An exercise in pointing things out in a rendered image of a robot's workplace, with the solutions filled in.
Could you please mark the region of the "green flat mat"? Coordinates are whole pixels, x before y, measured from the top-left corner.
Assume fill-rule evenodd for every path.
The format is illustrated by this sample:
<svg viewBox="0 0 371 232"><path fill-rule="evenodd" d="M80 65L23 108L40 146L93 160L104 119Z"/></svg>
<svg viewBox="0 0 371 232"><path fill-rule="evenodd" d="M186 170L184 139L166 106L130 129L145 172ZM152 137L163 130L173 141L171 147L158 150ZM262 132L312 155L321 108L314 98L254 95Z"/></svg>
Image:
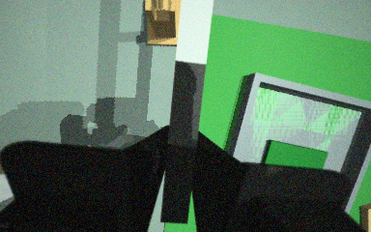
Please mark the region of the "green flat mat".
<svg viewBox="0 0 371 232"><path fill-rule="evenodd" d="M371 43L212 15L199 131L228 153L251 73L371 102ZM349 215L362 226L371 159Z"/></svg>

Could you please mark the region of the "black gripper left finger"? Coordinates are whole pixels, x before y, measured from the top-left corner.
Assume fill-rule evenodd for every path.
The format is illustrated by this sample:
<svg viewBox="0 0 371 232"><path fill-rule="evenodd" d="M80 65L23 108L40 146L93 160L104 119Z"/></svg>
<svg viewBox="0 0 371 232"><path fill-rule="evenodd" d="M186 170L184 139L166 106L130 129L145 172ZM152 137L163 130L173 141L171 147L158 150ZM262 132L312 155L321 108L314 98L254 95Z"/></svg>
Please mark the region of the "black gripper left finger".
<svg viewBox="0 0 371 232"><path fill-rule="evenodd" d="M165 171L169 126L123 149L20 141L1 150L14 198L38 194L112 201L118 232L148 232Z"/></svg>

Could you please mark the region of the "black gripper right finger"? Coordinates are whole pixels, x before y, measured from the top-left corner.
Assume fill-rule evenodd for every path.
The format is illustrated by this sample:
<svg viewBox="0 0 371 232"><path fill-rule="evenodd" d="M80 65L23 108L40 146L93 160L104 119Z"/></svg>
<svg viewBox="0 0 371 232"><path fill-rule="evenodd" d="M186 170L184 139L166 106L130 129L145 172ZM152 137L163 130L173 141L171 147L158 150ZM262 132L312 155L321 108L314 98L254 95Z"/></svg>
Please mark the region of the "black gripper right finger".
<svg viewBox="0 0 371 232"><path fill-rule="evenodd" d="M198 131L192 180L197 232L239 232L259 195L334 201L349 196L346 174L323 168L241 162Z"/></svg>

